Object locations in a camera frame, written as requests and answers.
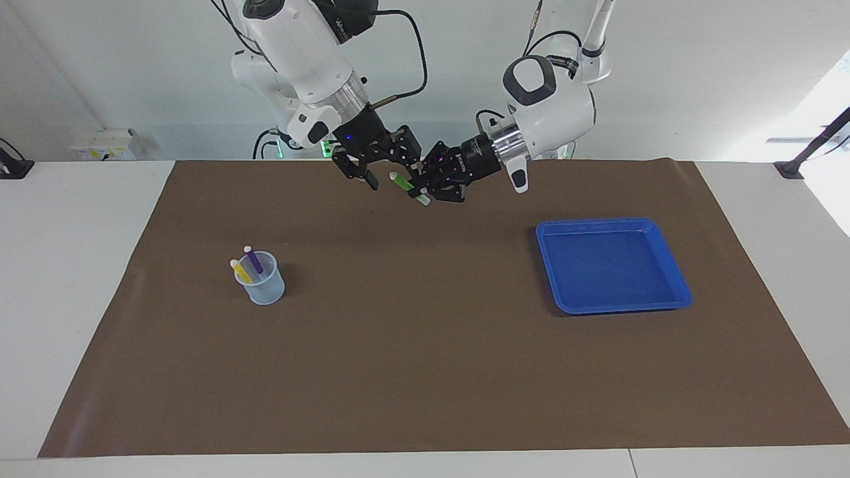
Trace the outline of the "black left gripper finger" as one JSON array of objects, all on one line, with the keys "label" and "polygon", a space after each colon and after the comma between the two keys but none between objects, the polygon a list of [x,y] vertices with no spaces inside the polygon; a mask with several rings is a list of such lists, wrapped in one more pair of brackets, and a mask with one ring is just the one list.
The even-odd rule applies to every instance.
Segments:
[{"label": "black left gripper finger", "polygon": [[427,182],[423,178],[411,178],[410,184],[412,185],[410,197],[419,202],[422,202],[421,199],[428,199],[428,202],[433,199],[438,202],[463,203],[466,199],[466,182],[451,179],[448,182]]},{"label": "black left gripper finger", "polygon": [[413,181],[450,181],[456,172],[455,155],[455,147],[439,141],[413,164],[408,175]]}]

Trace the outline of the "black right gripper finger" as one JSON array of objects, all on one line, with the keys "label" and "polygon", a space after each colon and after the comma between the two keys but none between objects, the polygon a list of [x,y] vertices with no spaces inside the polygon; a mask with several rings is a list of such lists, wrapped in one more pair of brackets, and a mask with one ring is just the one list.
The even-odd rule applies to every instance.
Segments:
[{"label": "black right gripper finger", "polygon": [[401,165],[412,179],[421,175],[422,148],[408,125],[392,132],[392,163]]},{"label": "black right gripper finger", "polygon": [[347,179],[360,179],[368,184],[371,190],[379,190],[379,179],[370,172],[367,161],[353,161],[343,147],[334,147],[332,161]]}]

